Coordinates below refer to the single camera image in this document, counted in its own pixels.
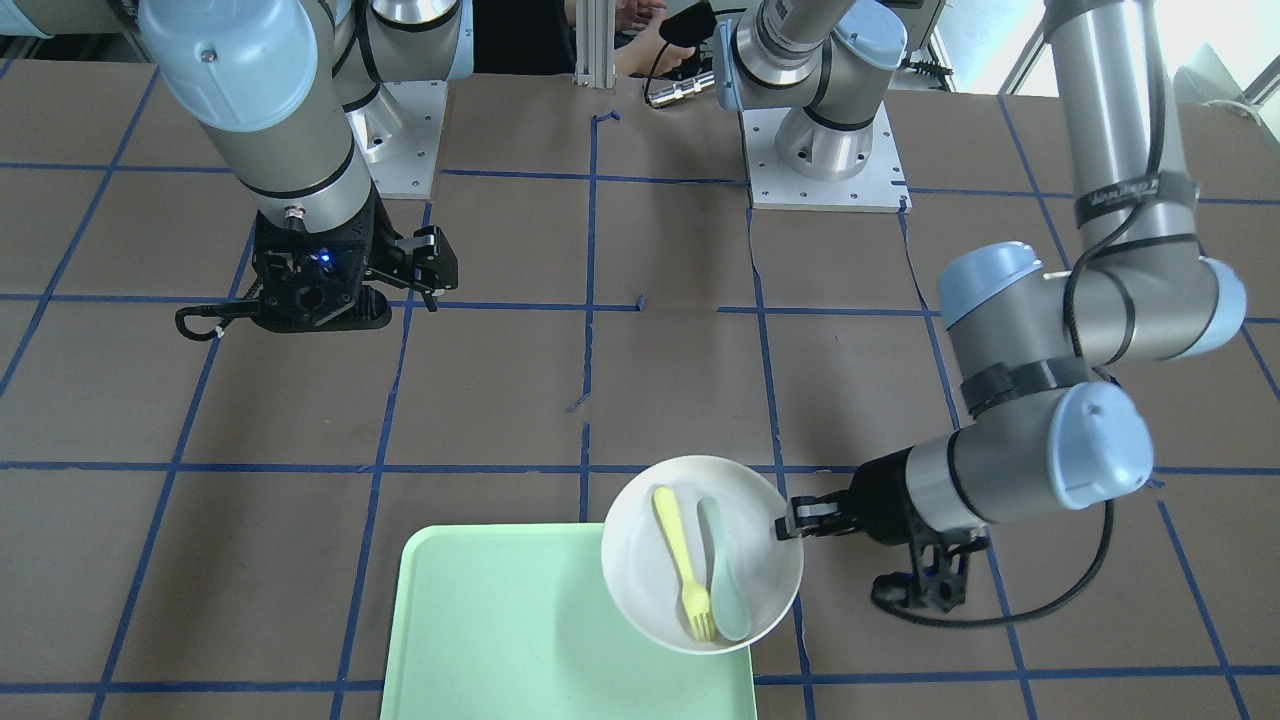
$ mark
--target metal base plate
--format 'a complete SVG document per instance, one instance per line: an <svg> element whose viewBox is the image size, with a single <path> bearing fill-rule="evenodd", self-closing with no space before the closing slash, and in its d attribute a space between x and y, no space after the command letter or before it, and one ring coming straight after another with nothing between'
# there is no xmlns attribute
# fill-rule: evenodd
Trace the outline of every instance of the metal base plate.
<svg viewBox="0 0 1280 720"><path fill-rule="evenodd" d="M876 113L876 133L863 172L846 181L819 181L801 176L778 156L773 136L788 108L742 111L746 167L751 178L751 205L767 210L831 210L836 213L897 213L902 201L911 210L902 161L884 105Z"/></svg>
<svg viewBox="0 0 1280 720"><path fill-rule="evenodd" d="M378 192L392 200L428 200L435 178L435 158L440 150L444 102L449 95L444 81L390 82L387 90L401 104L413 132L413 142L398 155L369 165Z"/></svg>

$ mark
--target light green plastic tray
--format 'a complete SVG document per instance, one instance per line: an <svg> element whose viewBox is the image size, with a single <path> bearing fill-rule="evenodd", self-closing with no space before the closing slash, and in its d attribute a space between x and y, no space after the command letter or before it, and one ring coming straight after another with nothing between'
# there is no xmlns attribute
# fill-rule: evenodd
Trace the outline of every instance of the light green plastic tray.
<svg viewBox="0 0 1280 720"><path fill-rule="evenodd" d="M602 528L439 525L410 538L381 720L754 720L746 648L678 653L618 614Z"/></svg>

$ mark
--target plastic spoon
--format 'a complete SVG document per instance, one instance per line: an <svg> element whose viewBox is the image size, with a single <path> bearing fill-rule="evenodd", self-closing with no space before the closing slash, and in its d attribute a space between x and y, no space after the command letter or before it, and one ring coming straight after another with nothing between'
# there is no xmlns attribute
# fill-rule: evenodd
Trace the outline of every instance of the plastic spoon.
<svg viewBox="0 0 1280 720"><path fill-rule="evenodd" d="M698 501L707 529L712 534L712 544L716 548L716 565L712 569L712 618L716 619L716 629L724 639L737 642L751 632L751 615L746 609L742 592L733 579L733 569L728 556L728 534L724 532L724 520L721 518L719 502L714 497L704 497Z"/></svg>

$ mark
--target person's hand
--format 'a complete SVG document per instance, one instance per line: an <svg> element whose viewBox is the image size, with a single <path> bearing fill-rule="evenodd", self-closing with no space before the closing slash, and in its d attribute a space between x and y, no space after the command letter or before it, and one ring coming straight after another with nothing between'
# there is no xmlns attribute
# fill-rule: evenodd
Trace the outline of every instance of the person's hand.
<svg viewBox="0 0 1280 720"><path fill-rule="evenodd" d="M614 0L613 29L644 29L657 12L667 12L667 0Z"/></svg>
<svg viewBox="0 0 1280 720"><path fill-rule="evenodd" d="M653 68L653 60L659 53L662 53L662 59L658 60L658 67L653 70L654 77L669 73L680 63L694 55L692 47L681 47L678 45L672 45L666 51L662 50L667 45L667 41L658 35L658 27L662 26L664 17L664 10L654 10L653 18L644 31L635 40L614 53L613 65L620 76L649 74L649 68Z"/></svg>

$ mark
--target yellow fork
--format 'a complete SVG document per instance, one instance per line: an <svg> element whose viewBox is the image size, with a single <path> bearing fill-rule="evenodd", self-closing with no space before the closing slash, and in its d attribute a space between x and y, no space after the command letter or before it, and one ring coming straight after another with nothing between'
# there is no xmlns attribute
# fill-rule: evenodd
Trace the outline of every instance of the yellow fork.
<svg viewBox="0 0 1280 720"><path fill-rule="evenodd" d="M680 574L680 603L689 619L689 628L696 642L709 643L716 639L716 624L712 621L712 596L694 577L676 493L667 486L655 487L653 507L658 511L658 524L662 525L662 534L667 538L671 559L676 561L676 571Z"/></svg>

